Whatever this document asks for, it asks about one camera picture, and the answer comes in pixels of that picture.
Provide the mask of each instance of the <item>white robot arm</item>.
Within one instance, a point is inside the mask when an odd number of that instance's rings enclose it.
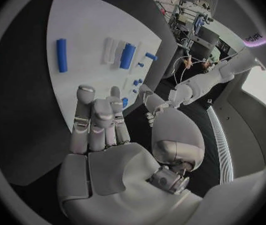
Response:
[[[195,75],[181,83],[168,96],[169,102],[178,108],[180,104],[188,105],[207,94],[216,84],[226,83],[235,75],[258,66],[258,61],[247,48],[242,49],[230,61],[220,61],[208,73]]]

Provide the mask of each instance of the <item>purple light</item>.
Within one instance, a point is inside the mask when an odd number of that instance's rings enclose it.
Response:
[[[259,47],[259,46],[262,46],[262,45],[266,44],[266,40],[265,39],[262,39],[262,40],[260,40],[258,42],[243,41],[243,43],[248,48],[255,48],[255,47]]]

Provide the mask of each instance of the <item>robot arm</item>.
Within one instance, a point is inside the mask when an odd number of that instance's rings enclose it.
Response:
[[[235,75],[258,66],[257,60],[250,51],[244,48],[230,61],[221,61],[208,73],[195,75],[181,83],[175,90],[171,90],[168,100],[175,108],[180,104],[188,105],[207,94],[216,84],[226,83],[234,79]]]

